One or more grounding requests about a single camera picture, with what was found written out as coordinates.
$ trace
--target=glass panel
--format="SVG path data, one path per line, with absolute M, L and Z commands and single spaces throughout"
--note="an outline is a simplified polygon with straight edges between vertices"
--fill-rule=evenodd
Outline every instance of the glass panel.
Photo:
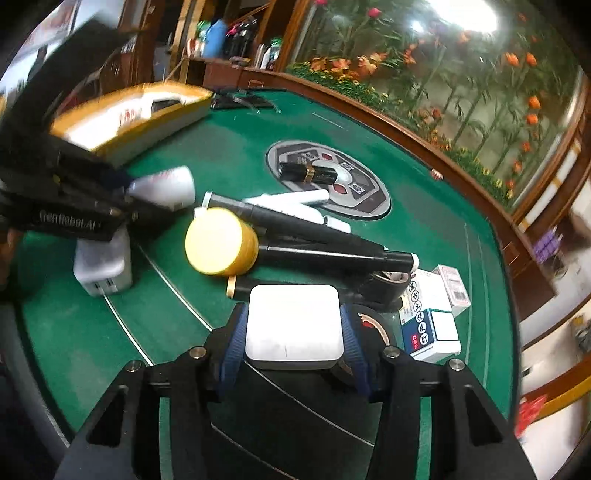
M 420 135 L 507 210 L 551 157 L 581 84 L 523 0 L 316 0 L 287 71 Z

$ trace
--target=silver bolt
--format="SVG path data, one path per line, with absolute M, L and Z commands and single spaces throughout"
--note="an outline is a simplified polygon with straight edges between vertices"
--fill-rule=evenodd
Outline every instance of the silver bolt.
M 466 364 L 462 362 L 459 358 L 452 358 L 449 361 L 449 368 L 455 370 L 456 372 L 461 372 L 462 370 L 464 370 L 465 366 Z
M 127 365 L 125 365 L 125 369 L 128 372 L 137 372 L 143 366 L 144 364 L 140 360 L 132 360 Z
M 205 350 L 205 348 L 202 346 L 194 346 L 193 348 L 191 348 L 189 350 L 189 356 L 191 358 L 194 358 L 195 360 L 203 358 L 206 353 L 207 353 L 207 350 Z
M 400 349 L 395 346 L 388 345 L 384 349 L 384 355 L 388 358 L 398 358 L 400 356 Z

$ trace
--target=yellow round container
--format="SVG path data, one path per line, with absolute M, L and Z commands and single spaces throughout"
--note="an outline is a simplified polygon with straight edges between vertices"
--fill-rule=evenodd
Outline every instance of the yellow round container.
M 191 266 L 205 275 L 242 275 L 258 255 L 255 231 L 230 210 L 207 209 L 193 219 L 185 236 Z

